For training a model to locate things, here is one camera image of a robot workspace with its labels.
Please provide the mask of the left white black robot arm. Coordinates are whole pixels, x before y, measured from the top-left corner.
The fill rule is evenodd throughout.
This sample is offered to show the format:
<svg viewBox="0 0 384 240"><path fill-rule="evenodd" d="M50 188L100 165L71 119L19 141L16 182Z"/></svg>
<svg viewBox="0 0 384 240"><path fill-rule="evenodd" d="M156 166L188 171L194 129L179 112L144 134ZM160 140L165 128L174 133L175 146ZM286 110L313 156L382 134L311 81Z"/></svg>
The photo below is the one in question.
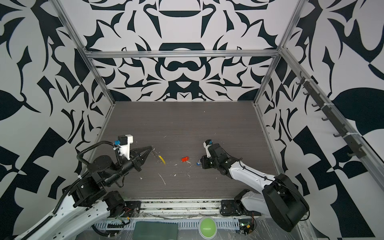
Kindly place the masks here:
<svg viewBox="0 0 384 240"><path fill-rule="evenodd" d="M65 240L70 239L106 218L117 218L125 214L126 202L118 191L107 192L106 188L124 181L131 171L141 171L142 165L153 151L152 146L131 149L129 136L120 136L112 143L100 141L77 154L86 172L67 188L57 205L43 219L16 240ZM84 154L101 146L113 147L116 162L102 155L88 162Z"/></svg>

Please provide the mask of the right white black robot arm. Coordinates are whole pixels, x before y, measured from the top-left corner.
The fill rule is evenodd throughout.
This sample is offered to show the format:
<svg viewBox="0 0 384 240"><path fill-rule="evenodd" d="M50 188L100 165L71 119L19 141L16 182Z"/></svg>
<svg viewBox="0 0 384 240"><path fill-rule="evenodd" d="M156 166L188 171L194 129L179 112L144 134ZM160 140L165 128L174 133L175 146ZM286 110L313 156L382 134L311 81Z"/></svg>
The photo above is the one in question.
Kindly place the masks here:
<svg viewBox="0 0 384 240"><path fill-rule="evenodd" d="M250 187L235 197L236 210L269 216L286 232L309 219L309 204L287 175L274 176L253 169L212 140L205 141L203 146L206 151L200 159L203 169L216 169L223 176Z"/></svg>

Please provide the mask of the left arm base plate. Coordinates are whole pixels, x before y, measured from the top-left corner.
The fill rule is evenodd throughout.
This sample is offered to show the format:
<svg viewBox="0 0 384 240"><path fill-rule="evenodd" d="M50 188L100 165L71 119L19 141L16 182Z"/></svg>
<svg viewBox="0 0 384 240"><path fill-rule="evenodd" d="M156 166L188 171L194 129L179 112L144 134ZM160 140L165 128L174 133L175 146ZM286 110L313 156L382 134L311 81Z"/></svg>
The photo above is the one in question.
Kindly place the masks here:
<svg viewBox="0 0 384 240"><path fill-rule="evenodd" d="M125 201L120 217L126 219L138 216L141 213L141 205L141 201Z"/></svg>

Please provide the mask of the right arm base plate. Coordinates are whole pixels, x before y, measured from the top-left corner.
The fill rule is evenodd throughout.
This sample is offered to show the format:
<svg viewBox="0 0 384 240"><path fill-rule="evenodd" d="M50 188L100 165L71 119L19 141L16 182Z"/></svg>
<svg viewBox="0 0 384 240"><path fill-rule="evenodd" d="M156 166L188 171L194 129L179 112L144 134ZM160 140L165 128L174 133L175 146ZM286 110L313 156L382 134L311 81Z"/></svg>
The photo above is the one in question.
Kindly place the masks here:
<svg viewBox="0 0 384 240"><path fill-rule="evenodd" d="M245 209L240 201L236 200L221 200L220 214L224 217L235 216L261 216L262 214L255 211Z"/></svg>

